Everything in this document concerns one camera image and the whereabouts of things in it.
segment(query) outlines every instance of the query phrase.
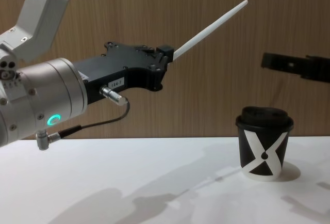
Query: wooden wall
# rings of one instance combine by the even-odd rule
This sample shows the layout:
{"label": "wooden wall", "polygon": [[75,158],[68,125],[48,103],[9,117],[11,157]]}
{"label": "wooden wall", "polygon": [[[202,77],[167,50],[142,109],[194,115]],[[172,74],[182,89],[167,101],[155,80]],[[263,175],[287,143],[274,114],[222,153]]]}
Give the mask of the wooden wall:
{"label": "wooden wall", "polygon": [[[24,0],[0,0],[0,32],[17,20]],[[104,42],[179,47],[243,0],[71,0],[52,49],[34,63],[57,57],[83,60]],[[274,106],[295,120],[295,135],[330,135],[330,85],[262,69],[264,52],[330,58],[330,0],[249,0],[245,10],[169,66],[158,93],[123,92],[125,120],[74,138],[233,136],[248,105]],[[103,121],[123,111],[103,100],[59,125]]]}

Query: white stick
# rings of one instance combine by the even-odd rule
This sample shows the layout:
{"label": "white stick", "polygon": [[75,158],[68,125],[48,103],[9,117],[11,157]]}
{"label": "white stick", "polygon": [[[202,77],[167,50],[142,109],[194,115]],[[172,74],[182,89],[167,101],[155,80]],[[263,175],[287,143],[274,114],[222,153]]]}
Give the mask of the white stick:
{"label": "white stick", "polygon": [[218,20],[216,20],[213,24],[209,25],[208,27],[203,29],[201,32],[199,32],[196,36],[194,36],[192,39],[190,39],[188,42],[186,42],[181,48],[179,48],[177,51],[174,52],[173,60],[176,60],[177,58],[179,58],[186,51],[190,50],[197,43],[199,43],[204,38],[206,38],[208,35],[210,35],[213,31],[215,31],[217,28],[219,28],[221,25],[223,25],[226,21],[228,21],[230,18],[232,18],[237,12],[239,12],[247,4],[248,4],[248,1],[243,1],[241,4],[239,4],[238,6],[236,6],[229,12],[227,12],[225,15],[223,15]]}

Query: white tabletop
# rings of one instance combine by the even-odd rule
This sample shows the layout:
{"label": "white tabletop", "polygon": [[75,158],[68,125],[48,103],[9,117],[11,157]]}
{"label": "white tabletop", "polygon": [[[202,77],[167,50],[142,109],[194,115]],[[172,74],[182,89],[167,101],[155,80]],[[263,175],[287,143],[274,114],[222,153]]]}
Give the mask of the white tabletop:
{"label": "white tabletop", "polygon": [[330,138],[290,138],[285,161],[257,182],[237,138],[18,141],[0,148],[0,223],[329,224]]}

